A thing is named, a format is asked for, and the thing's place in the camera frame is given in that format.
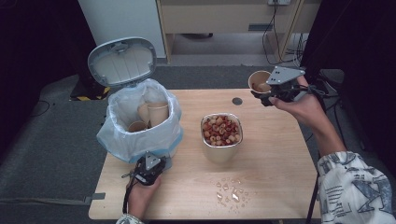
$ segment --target trash can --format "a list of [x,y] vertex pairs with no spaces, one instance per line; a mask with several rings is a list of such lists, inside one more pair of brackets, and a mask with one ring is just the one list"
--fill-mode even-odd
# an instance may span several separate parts
[[[99,143],[116,158],[136,162],[146,152],[171,158],[183,137],[181,108],[176,96],[149,78],[156,67],[152,44],[141,37],[113,40],[95,48],[88,66],[95,80],[106,87],[121,88],[108,97],[106,120],[96,135]],[[129,132],[131,123],[141,120],[140,105],[168,103],[168,118],[159,125]]]

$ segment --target person's left hand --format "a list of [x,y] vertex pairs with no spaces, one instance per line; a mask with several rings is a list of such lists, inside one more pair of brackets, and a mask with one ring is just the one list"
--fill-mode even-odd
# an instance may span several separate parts
[[142,220],[149,206],[152,196],[161,185],[162,175],[159,175],[154,184],[144,186],[140,183],[134,185],[128,198],[128,214]]

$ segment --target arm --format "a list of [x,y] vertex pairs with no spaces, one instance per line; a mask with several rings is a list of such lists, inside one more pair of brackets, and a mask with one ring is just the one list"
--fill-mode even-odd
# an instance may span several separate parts
[[[140,183],[135,183],[132,187],[128,197],[128,213],[124,214],[118,221],[117,224],[121,223],[143,223],[141,220],[144,217],[146,210],[149,207],[149,202],[155,191],[161,185],[162,176],[159,175],[155,180],[154,184],[150,186],[143,186]],[[133,178],[126,186],[128,188],[132,183]]]
[[140,183],[134,185],[128,198],[128,214],[142,220],[149,207],[149,202],[151,201],[152,196],[161,185],[161,180],[162,176],[159,175],[153,185],[143,186]]
[[[304,77],[298,77],[301,85],[308,86]],[[318,143],[321,157],[338,151],[346,151],[334,126],[327,118],[316,96],[306,94],[298,102],[285,103],[270,97],[271,103],[278,109],[291,113],[298,121],[308,126]]]

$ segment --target paper cup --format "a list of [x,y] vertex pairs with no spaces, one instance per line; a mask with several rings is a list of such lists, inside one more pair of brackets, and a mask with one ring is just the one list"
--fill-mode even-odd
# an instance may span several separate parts
[[148,125],[143,121],[135,121],[128,127],[129,133],[136,133],[145,131],[148,128]]
[[271,86],[266,83],[271,73],[267,71],[257,71],[248,78],[248,86],[257,93],[266,93],[271,90]]
[[149,124],[148,103],[142,104],[137,108],[137,114],[147,124]]
[[161,124],[169,117],[168,103],[158,102],[148,104],[148,115],[151,128]]

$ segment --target shirt cuff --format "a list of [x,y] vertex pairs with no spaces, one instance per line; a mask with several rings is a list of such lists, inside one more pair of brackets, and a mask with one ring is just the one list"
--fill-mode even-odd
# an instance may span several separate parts
[[140,221],[140,219],[137,217],[134,217],[129,214],[124,214],[122,215],[122,217],[119,218],[116,224],[145,224],[145,223]]

